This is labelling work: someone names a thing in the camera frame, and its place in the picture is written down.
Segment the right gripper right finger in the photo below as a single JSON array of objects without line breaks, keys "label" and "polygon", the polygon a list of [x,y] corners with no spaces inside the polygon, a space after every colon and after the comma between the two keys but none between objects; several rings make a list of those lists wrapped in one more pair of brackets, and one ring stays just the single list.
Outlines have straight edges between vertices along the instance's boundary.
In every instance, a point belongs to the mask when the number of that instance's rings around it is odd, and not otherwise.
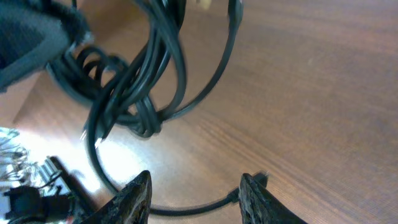
[{"label": "right gripper right finger", "polygon": [[241,176],[238,196],[243,224],[306,224],[248,173]]}]

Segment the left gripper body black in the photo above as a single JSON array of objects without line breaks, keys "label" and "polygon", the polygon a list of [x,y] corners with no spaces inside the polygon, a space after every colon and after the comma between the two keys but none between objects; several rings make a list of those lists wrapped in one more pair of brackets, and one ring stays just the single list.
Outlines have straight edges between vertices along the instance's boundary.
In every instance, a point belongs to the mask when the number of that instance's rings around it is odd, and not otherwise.
[{"label": "left gripper body black", "polygon": [[1,93],[89,36],[76,1],[1,0]]}]

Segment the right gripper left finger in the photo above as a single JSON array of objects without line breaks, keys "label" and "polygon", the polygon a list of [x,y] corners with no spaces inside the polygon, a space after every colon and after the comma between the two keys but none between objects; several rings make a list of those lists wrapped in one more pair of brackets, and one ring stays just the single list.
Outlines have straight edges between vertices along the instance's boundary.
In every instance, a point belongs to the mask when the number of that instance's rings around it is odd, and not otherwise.
[{"label": "right gripper left finger", "polygon": [[147,224],[151,198],[152,179],[144,170],[81,224]]}]

